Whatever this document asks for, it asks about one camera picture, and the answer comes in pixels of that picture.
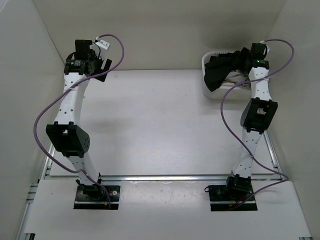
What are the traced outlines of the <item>aluminium frame rail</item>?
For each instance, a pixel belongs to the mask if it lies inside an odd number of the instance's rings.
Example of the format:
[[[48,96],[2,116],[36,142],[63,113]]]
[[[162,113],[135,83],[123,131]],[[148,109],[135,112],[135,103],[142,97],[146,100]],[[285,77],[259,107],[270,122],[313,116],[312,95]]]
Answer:
[[[19,240],[311,240],[295,185],[253,165],[257,210],[211,211],[208,185],[224,185],[240,151],[226,129],[90,129],[90,155],[116,210],[74,209],[75,177],[34,186]]]

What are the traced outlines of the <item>beige garment in basket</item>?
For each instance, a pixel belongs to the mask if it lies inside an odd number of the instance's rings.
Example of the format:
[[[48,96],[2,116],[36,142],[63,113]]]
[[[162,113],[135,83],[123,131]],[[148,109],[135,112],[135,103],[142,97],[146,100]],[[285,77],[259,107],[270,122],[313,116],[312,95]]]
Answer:
[[[221,84],[221,87],[226,87],[226,88],[231,88],[235,86],[236,84],[234,82],[228,82],[228,81],[223,81]]]

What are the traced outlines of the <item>white plastic basket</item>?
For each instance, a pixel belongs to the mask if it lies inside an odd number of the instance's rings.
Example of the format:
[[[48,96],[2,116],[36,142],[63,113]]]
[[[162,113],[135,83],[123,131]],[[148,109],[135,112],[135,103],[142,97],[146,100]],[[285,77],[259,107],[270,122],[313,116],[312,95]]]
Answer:
[[[251,83],[250,87],[232,86],[221,87],[222,83],[218,86],[214,86],[214,91],[207,86],[206,81],[202,83],[202,90],[204,95],[212,100],[225,100],[225,101],[247,101],[251,98],[260,98],[263,101],[271,101],[272,98],[269,93],[269,62],[267,60],[261,60],[258,66],[265,67],[265,70],[255,70],[250,73],[251,79],[256,80]]]

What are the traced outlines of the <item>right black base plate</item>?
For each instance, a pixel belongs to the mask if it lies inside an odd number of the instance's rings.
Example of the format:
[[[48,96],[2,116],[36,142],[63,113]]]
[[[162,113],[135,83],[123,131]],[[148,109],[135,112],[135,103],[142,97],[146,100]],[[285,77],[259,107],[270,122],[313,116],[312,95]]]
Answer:
[[[247,193],[239,190],[227,190],[226,185],[208,185],[204,191],[209,194],[210,211],[257,211],[255,197],[245,201],[254,191],[252,186]]]

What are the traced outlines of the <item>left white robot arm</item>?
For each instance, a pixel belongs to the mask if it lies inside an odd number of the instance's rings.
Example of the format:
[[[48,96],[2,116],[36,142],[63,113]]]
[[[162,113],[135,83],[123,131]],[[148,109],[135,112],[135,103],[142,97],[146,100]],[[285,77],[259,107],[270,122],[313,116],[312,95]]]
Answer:
[[[46,126],[46,133],[55,150],[68,159],[79,179],[78,188],[94,201],[108,201],[108,192],[101,185],[100,174],[89,156],[90,137],[80,127],[84,94],[88,81],[73,87],[73,84],[103,71],[107,71],[112,61],[104,59],[110,44],[104,40],[75,41],[75,51],[65,61],[64,94],[59,112],[53,124]]]

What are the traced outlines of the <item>black trousers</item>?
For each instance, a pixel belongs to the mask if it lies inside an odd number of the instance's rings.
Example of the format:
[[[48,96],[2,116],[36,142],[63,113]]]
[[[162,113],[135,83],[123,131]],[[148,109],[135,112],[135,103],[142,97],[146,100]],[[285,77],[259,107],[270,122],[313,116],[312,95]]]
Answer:
[[[231,71],[239,70],[248,75],[247,70],[245,69],[245,62],[249,53],[249,49],[244,47],[242,50],[236,50],[235,52],[211,56],[209,62],[204,64],[204,81],[206,81],[210,90],[214,91],[214,87],[225,82],[226,76]]]

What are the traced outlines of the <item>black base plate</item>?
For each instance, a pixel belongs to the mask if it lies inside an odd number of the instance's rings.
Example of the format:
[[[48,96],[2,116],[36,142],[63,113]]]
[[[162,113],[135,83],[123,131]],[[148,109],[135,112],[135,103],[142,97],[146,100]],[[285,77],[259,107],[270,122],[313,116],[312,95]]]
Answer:
[[[257,211],[255,197],[245,201],[254,191],[252,186],[247,193],[239,190],[227,190],[226,185],[208,185],[204,191],[209,194],[210,211]]]
[[[118,210],[121,195],[120,185],[105,185],[110,201],[104,189],[78,186],[75,194],[73,208],[75,210]]]

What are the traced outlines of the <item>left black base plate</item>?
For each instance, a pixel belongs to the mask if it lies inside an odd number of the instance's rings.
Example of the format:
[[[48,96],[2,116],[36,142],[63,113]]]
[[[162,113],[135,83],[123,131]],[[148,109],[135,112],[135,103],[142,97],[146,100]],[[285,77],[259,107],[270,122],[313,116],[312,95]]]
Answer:
[[[104,189],[78,186],[75,194],[73,208],[75,210],[118,210],[121,195],[120,185],[105,185],[110,201]]]

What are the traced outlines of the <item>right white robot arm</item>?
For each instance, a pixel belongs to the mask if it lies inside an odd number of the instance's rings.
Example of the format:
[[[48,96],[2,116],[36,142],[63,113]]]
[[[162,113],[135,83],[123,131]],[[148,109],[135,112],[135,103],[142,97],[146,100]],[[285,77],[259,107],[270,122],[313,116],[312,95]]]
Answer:
[[[268,47],[264,43],[253,43],[245,60],[245,70],[251,81],[251,98],[245,107],[242,126],[239,162],[227,178],[224,193],[230,200],[241,201],[251,191],[253,157],[263,133],[268,129],[278,108],[269,93],[269,62],[265,60]]]

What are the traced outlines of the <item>grey garment in basket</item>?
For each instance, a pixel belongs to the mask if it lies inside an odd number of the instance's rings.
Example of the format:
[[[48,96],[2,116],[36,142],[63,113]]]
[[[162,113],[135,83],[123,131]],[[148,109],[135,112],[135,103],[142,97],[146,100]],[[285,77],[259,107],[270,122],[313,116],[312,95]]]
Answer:
[[[225,78],[226,82],[239,84],[241,83],[242,87],[250,87],[250,83],[244,83],[249,81],[248,75],[241,72],[240,70],[231,71]]]

